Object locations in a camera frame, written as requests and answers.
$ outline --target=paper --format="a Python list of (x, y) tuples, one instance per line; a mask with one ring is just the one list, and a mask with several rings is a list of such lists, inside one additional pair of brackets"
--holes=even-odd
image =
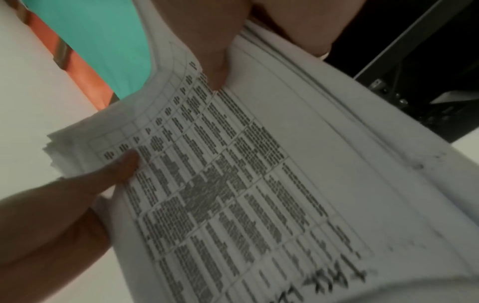
[(314, 78), (244, 32), (212, 93), (136, 5), (150, 80), (46, 149), (67, 175), (140, 152), (101, 212), (135, 302), (337, 302), (477, 275), (477, 226)]

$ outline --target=teal cloth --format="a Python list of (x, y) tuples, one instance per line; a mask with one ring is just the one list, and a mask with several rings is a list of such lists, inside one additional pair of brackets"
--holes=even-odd
[(150, 54), (131, 0), (24, 0), (122, 99), (147, 80)]

